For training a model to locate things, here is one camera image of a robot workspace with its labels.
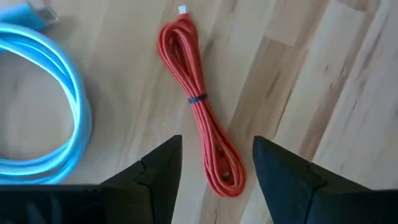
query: black velcro strap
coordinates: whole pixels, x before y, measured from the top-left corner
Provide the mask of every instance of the black velcro strap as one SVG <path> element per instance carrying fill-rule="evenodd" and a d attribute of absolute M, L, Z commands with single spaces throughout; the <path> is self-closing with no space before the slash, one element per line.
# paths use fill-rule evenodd
<path fill-rule="evenodd" d="M 199 101 L 201 101 L 201 100 L 204 100 L 204 99 L 206 99 L 206 98 L 207 98 L 207 93 L 202 94 L 202 95 L 200 95 L 200 96 L 191 97 L 191 98 L 188 99 L 188 102 L 189 102 L 190 104 L 192 104 L 192 103 L 196 103 L 196 102 L 199 102 Z"/>

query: light blue cable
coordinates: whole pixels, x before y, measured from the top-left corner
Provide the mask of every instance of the light blue cable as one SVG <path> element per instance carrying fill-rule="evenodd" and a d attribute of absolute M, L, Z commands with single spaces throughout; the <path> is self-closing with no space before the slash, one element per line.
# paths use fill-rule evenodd
<path fill-rule="evenodd" d="M 55 43 L 31 29 L 41 26 L 27 28 L 20 26 L 18 22 L 12 23 L 14 17 L 18 18 L 14 21 L 26 21 L 29 18 L 20 19 L 18 15 L 26 16 L 34 12 L 33 10 L 30 4 L 25 3 L 0 13 L 0 50 L 7 50 L 30 60 L 57 79 L 68 98 L 74 128 L 69 140 L 47 155 L 27 161 L 0 159 L 0 184 L 59 183 L 76 167 L 91 136 L 91 110 L 81 76 L 75 66 Z"/>

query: wooden surface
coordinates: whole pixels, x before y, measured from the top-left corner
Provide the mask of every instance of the wooden surface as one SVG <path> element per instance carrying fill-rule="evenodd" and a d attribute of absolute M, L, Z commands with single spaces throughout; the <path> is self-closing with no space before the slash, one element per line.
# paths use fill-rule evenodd
<path fill-rule="evenodd" d="M 183 134 L 173 223 L 272 223 L 252 164 L 259 134 L 372 189 L 398 187 L 398 2 L 48 3 L 60 22 L 46 34 L 80 69 L 93 109 L 90 145 L 65 183 L 100 183 Z M 207 186 L 190 106 L 155 51 L 180 4 L 198 26 L 211 104 L 248 170 L 238 198 Z M 0 74 L 0 156 L 28 159 L 64 142 L 72 116 L 57 82 L 4 52 Z"/>

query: usb connector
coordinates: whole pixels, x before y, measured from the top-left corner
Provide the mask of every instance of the usb connector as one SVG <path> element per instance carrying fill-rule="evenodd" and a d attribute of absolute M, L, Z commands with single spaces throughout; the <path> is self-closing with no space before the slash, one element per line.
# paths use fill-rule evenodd
<path fill-rule="evenodd" d="M 54 11 L 40 0 L 24 2 L 0 12 L 0 22 L 42 30 L 58 21 Z"/>

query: red cable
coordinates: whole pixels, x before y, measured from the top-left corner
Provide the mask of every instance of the red cable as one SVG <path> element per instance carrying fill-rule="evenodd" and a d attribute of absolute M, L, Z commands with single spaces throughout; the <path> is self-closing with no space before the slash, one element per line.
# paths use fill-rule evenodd
<path fill-rule="evenodd" d="M 239 152 L 231 144 L 206 99 L 198 33 L 188 14 L 166 24 L 157 39 L 157 50 L 167 68 L 190 99 L 199 127 L 203 166 L 210 187 L 223 197 L 243 191 L 246 171 Z"/>

